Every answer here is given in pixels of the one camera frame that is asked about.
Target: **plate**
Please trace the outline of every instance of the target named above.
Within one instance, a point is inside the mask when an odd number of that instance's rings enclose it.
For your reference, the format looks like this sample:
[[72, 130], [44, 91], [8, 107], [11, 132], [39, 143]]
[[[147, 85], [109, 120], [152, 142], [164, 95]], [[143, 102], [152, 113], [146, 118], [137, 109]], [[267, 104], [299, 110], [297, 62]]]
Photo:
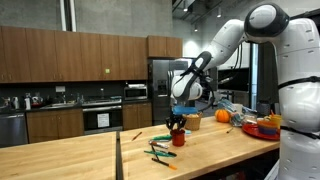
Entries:
[[256, 124], [244, 124], [242, 125], [242, 130], [252, 136], [259, 137], [262, 139], [280, 140], [279, 132], [277, 132], [275, 135], [261, 134], [258, 130], [258, 125]]

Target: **cabinet door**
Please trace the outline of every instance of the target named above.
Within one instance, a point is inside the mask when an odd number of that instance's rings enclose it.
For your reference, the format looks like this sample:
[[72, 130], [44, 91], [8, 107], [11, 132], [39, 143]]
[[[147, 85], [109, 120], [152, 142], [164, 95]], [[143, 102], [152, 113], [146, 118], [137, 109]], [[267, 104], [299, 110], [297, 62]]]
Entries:
[[148, 36], [148, 57], [166, 57], [166, 37]]
[[78, 137], [84, 134], [81, 110], [69, 110], [57, 115], [59, 139]]
[[32, 117], [27, 114], [29, 143], [37, 143], [58, 139], [56, 116], [45, 114]]
[[119, 80], [119, 37], [114, 35], [100, 35], [102, 73], [105, 80]]
[[83, 80], [101, 80], [101, 45], [99, 34], [80, 33]]
[[60, 81], [82, 81], [80, 33], [55, 31]]
[[152, 126], [151, 103], [138, 104], [139, 127]]
[[182, 39], [167, 37], [167, 57], [180, 58], [182, 57]]
[[4, 59], [4, 48], [3, 48], [3, 39], [2, 39], [2, 30], [0, 28], [0, 83], [7, 82], [7, 66], [6, 60]]
[[31, 82], [25, 28], [2, 27], [8, 82]]
[[131, 130], [139, 128], [137, 106], [134, 104], [124, 105], [122, 109], [123, 129]]
[[135, 37], [133, 46], [134, 78], [148, 79], [147, 39]]
[[134, 37], [119, 36], [120, 79], [133, 80], [134, 69]]
[[58, 80], [54, 31], [26, 29], [32, 82]]

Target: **sink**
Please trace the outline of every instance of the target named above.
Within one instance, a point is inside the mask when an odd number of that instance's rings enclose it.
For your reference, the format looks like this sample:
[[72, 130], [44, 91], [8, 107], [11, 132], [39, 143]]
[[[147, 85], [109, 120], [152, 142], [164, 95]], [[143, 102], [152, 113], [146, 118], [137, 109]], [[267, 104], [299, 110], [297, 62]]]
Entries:
[[72, 107], [76, 105], [75, 103], [55, 103], [55, 104], [50, 104], [50, 105], [47, 105], [47, 106], [44, 106], [40, 109], [54, 109], [54, 108], [64, 108], [64, 107]]

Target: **dishwasher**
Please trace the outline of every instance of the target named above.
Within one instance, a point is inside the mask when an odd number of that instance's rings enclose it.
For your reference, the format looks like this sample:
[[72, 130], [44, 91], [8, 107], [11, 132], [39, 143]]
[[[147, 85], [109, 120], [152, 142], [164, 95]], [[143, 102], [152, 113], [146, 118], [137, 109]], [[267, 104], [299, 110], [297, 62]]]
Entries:
[[24, 113], [0, 114], [0, 148], [28, 144]]

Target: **butcher block table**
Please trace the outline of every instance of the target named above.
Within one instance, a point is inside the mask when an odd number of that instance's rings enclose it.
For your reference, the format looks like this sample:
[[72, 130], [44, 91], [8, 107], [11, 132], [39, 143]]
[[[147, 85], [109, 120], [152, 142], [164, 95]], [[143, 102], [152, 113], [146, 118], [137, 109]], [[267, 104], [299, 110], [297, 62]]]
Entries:
[[[226, 133], [230, 128], [229, 123], [219, 123], [214, 117], [202, 118], [200, 129], [186, 135], [184, 146], [175, 147], [171, 141], [166, 142], [169, 151], [177, 157], [159, 158], [177, 170], [152, 161], [155, 156], [144, 153], [151, 150], [148, 141], [152, 137], [169, 134], [165, 125], [121, 132], [123, 178], [190, 179], [279, 148], [279, 141], [252, 137], [241, 128]], [[139, 132], [142, 134], [132, 141]]]
[[0, 179], [116, 179], [116, 133], [0, 149]]

